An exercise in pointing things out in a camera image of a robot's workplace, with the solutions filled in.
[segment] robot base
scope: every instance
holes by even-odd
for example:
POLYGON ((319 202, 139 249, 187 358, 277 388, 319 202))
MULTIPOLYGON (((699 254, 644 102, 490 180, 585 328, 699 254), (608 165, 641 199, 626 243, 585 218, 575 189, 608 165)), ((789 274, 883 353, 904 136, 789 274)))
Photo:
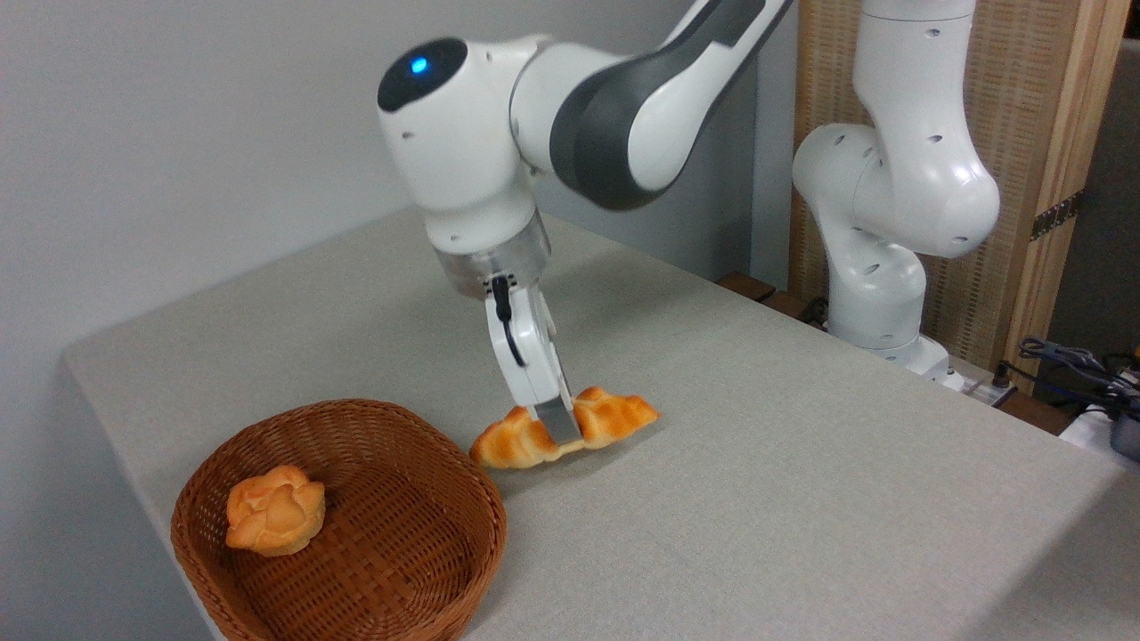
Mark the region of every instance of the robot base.
POLYGON ((897 363, 928 381, 961 391, 966 382, 962 375, 950 366, 946 348, 919 334, 913 341, 894 349, 868 349, 887 360, 897 363))

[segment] table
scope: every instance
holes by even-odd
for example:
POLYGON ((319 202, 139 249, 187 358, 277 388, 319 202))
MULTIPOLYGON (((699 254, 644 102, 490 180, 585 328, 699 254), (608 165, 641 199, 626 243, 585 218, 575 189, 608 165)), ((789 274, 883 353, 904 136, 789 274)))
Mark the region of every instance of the table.
MULTIPOLYGON (((466 639, 1137 638, 1137 478, 546 222, 543 285, 571 386, 641 393, 663 416, 622 444, 494 474, 508 542, 466 639)), ((378 398, 466 448, 511 404, 482 307, 450 290, 415 212, 65 360, 168 546, 182 484, 261 419, 378 398)))

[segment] white wall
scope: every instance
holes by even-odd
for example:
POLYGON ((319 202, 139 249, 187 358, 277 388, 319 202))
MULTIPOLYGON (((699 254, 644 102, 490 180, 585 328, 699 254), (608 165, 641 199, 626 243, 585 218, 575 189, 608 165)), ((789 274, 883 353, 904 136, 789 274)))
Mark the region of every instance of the white wall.
MULTIPOLYGON (((402 209, 374 100, 415 42, 548 31, 637 51, 686 6, 0 2, 0 638, 205 634, 59 367, 66 344, 402 209)), ((646 249, 707 276, 747 267, 747 177, 722 176, 751 139, 740 120, 710 129, 658 217, 609 232, 656 228, 646 249)), ((602 218, 547 189, 545 210, 602 218)))

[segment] bread roll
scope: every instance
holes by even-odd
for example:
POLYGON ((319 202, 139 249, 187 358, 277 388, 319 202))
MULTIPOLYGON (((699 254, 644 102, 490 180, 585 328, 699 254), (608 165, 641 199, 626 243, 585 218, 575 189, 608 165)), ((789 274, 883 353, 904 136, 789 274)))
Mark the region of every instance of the bread roll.
POLYGON ((614 396, 602 388, 587 388, 573 399, 573 414, 583 439, 557 445, 542 421, 531 420, 523 407, 491 424, 471 446, 471 457, 484 468, 531 468, 578 449, 597 449, 628 438, 660 417, 640 396, 614 396))
POLYGON ((263 557, 292 554, 309 544, 325 520, 325 486, 295 465, 234 486, 226 503, 226 545, 263 557))

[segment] metal hinge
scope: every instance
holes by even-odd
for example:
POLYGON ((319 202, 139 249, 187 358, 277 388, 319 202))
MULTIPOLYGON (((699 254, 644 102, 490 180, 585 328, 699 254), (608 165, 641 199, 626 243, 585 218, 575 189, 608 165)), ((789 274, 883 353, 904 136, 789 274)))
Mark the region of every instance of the metal hinge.
POLYGON ((1081 200, 1083 196, 1084 189, 1081 189, 1080 192, 1033 217, 1033 236, 1029 237, 1029 241, 1036 241, 1049 232, 1060 227, 1069 218, 1076 216, 1077 210, 1081 209, 1081 200))

